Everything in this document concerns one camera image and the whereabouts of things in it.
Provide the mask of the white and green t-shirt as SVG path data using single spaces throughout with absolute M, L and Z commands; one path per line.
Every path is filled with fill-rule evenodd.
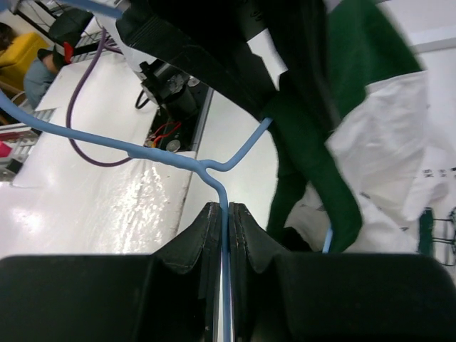
M 310 252 L 455 262 L 455 155 L 428 117 L 428 73 L 373 1 L 267 1 L 286 69 L 264 111 L 279 166 L 267 233 Z

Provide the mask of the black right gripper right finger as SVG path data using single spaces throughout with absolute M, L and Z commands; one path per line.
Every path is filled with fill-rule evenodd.
M 235 341 L 453 341 L 455 285 L 417 254 L 292 252 L 229 206 Z

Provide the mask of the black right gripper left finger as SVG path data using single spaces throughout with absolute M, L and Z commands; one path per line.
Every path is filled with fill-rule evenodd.
M 216 341 L 221 210 L 152 254 L 1 261 L 3 341 Z

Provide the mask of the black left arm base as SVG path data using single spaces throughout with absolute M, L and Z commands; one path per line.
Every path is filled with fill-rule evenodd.
M 168 152 L 195 151 L 202 137 L 212 89 L 160 60 L 140 64 L 142 90 L 135 107 L 157 105 L 145 147 Z

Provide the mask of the blue plastic hanger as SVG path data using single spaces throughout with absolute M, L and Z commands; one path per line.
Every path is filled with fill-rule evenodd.
M 102 14 L 115 17 L 117 20 L 120 19 L 124 13 L 124 11 L 121 11 L 119 9 L 114 9 L 109 6 L 96 3 L 94 1 L 82 1 L 81 6 L 85 9 L 95 9 Z M 264 116 L 264 111 L 273 98 L 271 98 L 269 102 L 263 107 L 258 116 L 254 116 L 256 119 L 260 120 L 262 130 L 269 130 L 269 126 L 271 125 L 271 120 Z M 126 152 L 132 159 L 152 160 L 155 162 L 161 162 L 165 165 L 194 172 L 199 175 L 200 179 L 203 182 L 205 182 L 217 192 L 219 195 L 218 205 L 221 210 L 221 252 L 218 304 L 221 305 L 223 310 L 223 339 L 225 341 L 230 341 L 232 339 L 233 314 L 230 289 L 231 269 L 229 246 L 229 204 L 225 188 L 220 182 L 216 181 L 209 175 L 209 170 L 228 170 L 232 165 L 237 164 L 246 155 L 246 153 L 252 148 L 254 141 L 248 140 L 247 143 L 228 163 L 219 164 L 213 160 L 197 161 L 188 157 L 173 154 L 171 152 L 166 152 L 164 150 L 143 147 L 140 145 L 132 144 L 130 142 L 115 140 L 112 138 L 107 138 L 47 123 L 26 114 L 24 111 L 22 111 L 22 109 L 14 105 L 7 97 L 1 98 L 1 107 L 14 118 L 22 121 L 27 125 L 30 125 L 32 128 L 43 131 L 45 133 L 59 135 L 64 138 L 68 138 L 73 142 L 80 140 L 83 142 L 92 143 L 94 145 L 101 145 L 116 150 L 122 150 Z

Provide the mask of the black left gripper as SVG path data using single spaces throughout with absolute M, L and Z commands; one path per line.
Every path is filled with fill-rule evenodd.
M 116 27 L 129 47 L 196 77 L 253 116 L 276 94 L 249 47 L 268 31 L 291 88 L 328 97 L 323 1 L 132 1 Z

